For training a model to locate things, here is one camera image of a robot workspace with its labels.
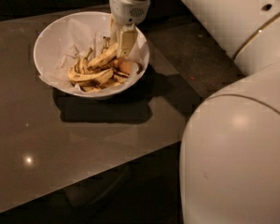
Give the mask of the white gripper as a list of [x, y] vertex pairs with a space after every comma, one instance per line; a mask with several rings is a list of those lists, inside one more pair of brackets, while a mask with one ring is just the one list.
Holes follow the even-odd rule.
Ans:
[[150, 0], [109, 0], [109, 5], [110, 43], [119, 44], [118, 57], [127, 57], [138, 37], [135, 24], [146, 18]]

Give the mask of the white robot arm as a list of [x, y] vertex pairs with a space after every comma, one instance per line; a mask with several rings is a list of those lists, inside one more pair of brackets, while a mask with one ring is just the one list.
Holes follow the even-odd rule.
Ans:
[[191, 115], [184, 224], [280, 224], [280, 0], [181, 0], [244, 78]]

